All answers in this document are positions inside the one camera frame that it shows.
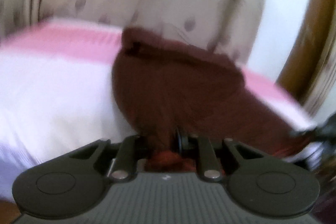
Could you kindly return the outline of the dark red knitted garment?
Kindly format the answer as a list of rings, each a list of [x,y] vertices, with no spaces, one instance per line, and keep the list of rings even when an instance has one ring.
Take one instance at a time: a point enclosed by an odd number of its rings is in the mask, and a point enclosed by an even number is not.
[[[291,126],[245,86],[241,70],[226,56],[128,27],[113,65],[113,95],[154,154],[151,172],[194,170],[170,149],[176,131],[213,141],[231,138],[277,157],[301,152],[310,136],[291,137]]]

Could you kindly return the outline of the pink checked bed sheet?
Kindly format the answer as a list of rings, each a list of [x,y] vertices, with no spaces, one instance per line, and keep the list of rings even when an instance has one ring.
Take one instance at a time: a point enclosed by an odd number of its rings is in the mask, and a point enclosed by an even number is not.
[[[121,49],[117,27],[51,20],[1,41],[1,198],[26,169],[98,139],[139,134],[117,106],[113,65]],[[246,89],[291,126],[314,123],[281,88],[240,69]],[[310,143],[290,160],[309,157]]]

